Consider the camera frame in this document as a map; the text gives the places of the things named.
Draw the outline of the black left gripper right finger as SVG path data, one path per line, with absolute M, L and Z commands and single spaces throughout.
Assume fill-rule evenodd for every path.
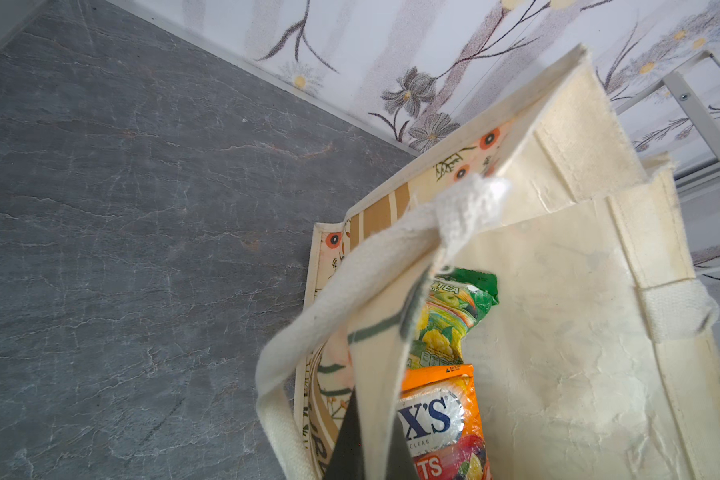
M 388 449 L 387 480 L 419 480 L 401 428 L 394 428 Z

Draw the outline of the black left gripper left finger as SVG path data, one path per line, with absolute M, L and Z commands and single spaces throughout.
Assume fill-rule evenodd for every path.
M 364 480 L 364 459 L 356 393 L 352 392 L 324 480 Z

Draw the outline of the orange snack bag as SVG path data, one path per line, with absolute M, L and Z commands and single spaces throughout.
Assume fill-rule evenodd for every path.
M 492 477 L 472 365 L 409 370 L 397 414 L 421 479 Z

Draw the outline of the green snack bag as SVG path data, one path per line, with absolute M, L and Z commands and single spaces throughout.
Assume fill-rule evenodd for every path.
M 464 362 L 462 341 L 499 304 L 490 272 L 451 268 L 435 276 L 414 331 L 409 369 Z

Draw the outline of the cream floral grocery tote bag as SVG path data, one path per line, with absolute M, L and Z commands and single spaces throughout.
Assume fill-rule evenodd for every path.
M 670 161 L 636 155 L 583 46 L 315 225 L 303 311 L 255 374 L 287 478 L 323 479 L 355 392 L 365 479 L 386 479 L 414 331 L 451 268 L 498 278 L 460 364 L 490 479 L 720 479 L 719 307 Z

